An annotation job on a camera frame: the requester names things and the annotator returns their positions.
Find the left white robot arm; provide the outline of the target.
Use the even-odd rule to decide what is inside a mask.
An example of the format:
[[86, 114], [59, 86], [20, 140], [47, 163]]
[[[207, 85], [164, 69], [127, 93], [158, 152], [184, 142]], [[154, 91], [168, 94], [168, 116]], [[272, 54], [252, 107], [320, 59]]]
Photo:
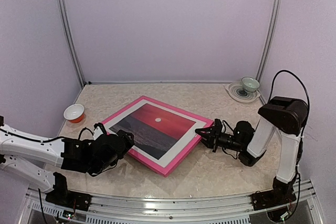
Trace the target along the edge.
[[39, 161], [62, 170], [96, 177], [117, 165], [134, 146], [134, 135], [124, 130], [109, 133], [102, 123], [90, 130], [90, 139], [80, 136], [47, 138], [18, 131], [1, 123], [1, 169], [16, 172], [40, 191], [49, 193], [66, 206], [73, 193], [63, 185], [56, 186], [64, 176], [33, 164]]

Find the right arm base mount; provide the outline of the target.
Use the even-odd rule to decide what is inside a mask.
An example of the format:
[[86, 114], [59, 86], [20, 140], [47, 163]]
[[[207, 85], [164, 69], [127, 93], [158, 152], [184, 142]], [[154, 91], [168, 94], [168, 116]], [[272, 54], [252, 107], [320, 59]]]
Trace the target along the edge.
[[251, 194], [253, 209], [262, 210], [272, 208], [297, 200], [293, 189], [295, 181], [296, 176], [288, 183], [283, 183], [275, 177], [271, 190], [263, 192], [257, 191]]

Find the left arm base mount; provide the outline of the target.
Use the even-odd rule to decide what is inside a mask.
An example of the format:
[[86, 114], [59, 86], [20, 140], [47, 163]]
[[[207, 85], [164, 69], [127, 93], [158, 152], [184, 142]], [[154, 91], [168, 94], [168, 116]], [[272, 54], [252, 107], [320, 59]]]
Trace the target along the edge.
[[88, 211], [92, 196], [68, 189], [67, 180], [58, 172], [53, 173], [55, 183], [52, 191], [46, 194], [46, 201], [73, 210]]

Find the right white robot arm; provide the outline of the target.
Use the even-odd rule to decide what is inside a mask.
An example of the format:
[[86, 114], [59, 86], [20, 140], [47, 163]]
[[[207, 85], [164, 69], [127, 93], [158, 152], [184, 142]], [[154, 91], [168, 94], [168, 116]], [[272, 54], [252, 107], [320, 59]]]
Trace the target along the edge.
[[279, 205], [289, 196], [286, 186], [297, 176], [309, 110], [310, 105], [304, 100], [273, 97], [258, 110], [260, 119], [256, 128], [247, 121], [239, 121], [232, 134], [228, 134], [224, 122], [215, 119], [212, 126], [196, 129], [195, 132], [213, 152], [218, 148], [235, 151], [237, 159], [248, 167], [254, 166], [264, 156], [274, 133], [279, 132], [281, 151], [274, 179], [274, 185], [279, 185], [268, 194], [269, 201]]

